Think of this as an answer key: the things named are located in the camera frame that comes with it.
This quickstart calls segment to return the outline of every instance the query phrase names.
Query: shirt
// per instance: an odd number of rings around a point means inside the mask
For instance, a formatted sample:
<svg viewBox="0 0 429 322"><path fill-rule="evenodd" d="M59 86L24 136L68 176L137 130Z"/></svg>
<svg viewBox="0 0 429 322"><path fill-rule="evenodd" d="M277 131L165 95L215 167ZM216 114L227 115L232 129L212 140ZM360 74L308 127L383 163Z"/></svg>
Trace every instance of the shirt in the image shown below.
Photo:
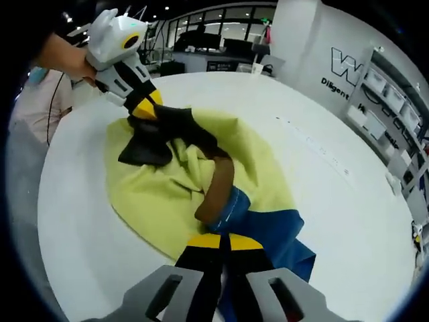
<svg viewBox="0 0 429 322"><path fill-rule="evenodd" d="M50 143L61 117L72 106L70 79L61 76L62 72L50 70L38 85L27 82L15 103L10 126L24 121L39 141Z"/></svg>

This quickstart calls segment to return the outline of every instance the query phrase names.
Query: white table surface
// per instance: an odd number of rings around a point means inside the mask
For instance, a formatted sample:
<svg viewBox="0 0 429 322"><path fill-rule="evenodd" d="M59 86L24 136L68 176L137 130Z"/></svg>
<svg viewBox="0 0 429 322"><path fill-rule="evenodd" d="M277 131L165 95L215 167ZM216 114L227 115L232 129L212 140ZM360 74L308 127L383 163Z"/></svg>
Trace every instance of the white table surface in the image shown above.
<svg viewBox="0 0 429 322"><path fill-rule="evenodd" d="M316 252L310 284L346 319L380 322L412 281L411 214L395 197L373 151L325 108L265 76L192 73L154 79L164 104L239 116L273 147ZM112 210L105 190L106 126L125 108L103 97L61 121L40 182L38 229L46 272L71 322L102 317L124 292L162 264L161 254ZM352 182L291 134L290 120L351 171Z"/></svg>

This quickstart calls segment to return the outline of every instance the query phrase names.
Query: blue cloth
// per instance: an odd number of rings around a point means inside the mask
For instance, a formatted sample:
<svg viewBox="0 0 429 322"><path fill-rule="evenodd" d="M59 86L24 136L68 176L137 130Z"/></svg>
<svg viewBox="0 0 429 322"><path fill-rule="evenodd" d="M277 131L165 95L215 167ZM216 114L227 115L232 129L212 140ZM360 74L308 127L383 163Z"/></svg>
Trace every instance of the blue cloth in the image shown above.
<svg viewBox="0 0 429 322"><path fill-rule="evenodd" d="M295 209L259 213L249 211L247 195L233 187L229 201L219 220L210 226L217 233L236 233L259 242L274 268L288 268L308 282L316 254L296 239L304 226ZM218 306L226 322L235 322L229 285L227 283Z"/></svg>

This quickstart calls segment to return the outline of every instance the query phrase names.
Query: person's hand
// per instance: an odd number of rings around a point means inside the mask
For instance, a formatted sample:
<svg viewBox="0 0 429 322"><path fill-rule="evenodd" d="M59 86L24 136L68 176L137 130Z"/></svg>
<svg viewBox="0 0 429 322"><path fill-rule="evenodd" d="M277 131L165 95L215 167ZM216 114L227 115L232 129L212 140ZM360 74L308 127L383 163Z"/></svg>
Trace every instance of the person's hand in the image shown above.
<svg viewBox="0 0 429 322"><path fill-rule="evenodd" d="M85 57L85 49L74 47L56 34L52 34L36 58L36 64L65 72L70 78L83 78L90 85L95 86L97 72Z"/></svg>

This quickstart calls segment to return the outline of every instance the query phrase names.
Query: ceiling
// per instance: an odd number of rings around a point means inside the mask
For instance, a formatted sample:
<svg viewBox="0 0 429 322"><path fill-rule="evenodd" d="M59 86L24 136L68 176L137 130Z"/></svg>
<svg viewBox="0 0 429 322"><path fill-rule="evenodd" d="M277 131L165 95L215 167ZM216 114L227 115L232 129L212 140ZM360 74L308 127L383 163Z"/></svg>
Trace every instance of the ceiling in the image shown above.
<svg viewBox="0 0 429 322"><path fill-rule="evenodd" d="M73 18L71 23L63 19L57 32L76 44L86 38L82 32L77 36L67 37L77 26L90 23L102 10L118 8L124 13L129 7L129 15L136 15L147 5L142 20L155 21L159 19L172 19L197 9L222 5L225 3L238 3L240 0L77 0L76 5L68 10ZM429 36L424 30L429 30L429 19L425 17L421 0L407 0L405 3L392 0L322 0L330 5L345 11L385 34L397 44L418 66L429 81Z"/></svg>

